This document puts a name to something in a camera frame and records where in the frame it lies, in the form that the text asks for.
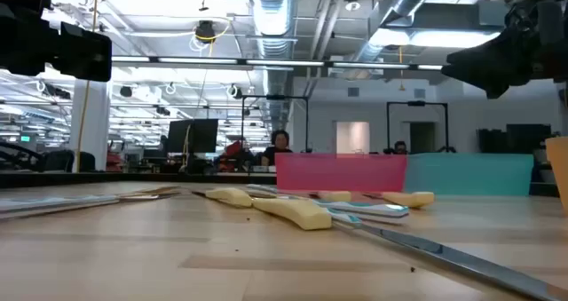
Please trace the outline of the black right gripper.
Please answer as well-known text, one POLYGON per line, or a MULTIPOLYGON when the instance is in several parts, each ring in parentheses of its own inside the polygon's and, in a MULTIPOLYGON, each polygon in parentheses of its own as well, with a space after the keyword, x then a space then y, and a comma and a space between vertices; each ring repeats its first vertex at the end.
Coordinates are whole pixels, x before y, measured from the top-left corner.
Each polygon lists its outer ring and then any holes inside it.
MULTIPOLYGON (((521 74, 529 79, 567 80, 567 0, 518 0, 506 16, 520 54, 521 74)), ((449 54, 441 73, 485 88, 498 99, 510 86, 510 31, 475 47, 449 54)))

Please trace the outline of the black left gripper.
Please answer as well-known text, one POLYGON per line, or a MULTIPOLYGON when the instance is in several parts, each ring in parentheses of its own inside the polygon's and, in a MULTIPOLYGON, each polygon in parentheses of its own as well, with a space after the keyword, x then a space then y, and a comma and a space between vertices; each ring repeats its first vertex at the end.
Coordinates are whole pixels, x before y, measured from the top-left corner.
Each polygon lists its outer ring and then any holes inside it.
MULTIPOLYGON (((51 0, 1 0, 1 68, 16 75, 44 71, 49 53, 42 47, 51 33, 42 19, 51 0)), ((111 39, 61 23, 51 65, 64 75, 96 82, 111 79, 111 39)))

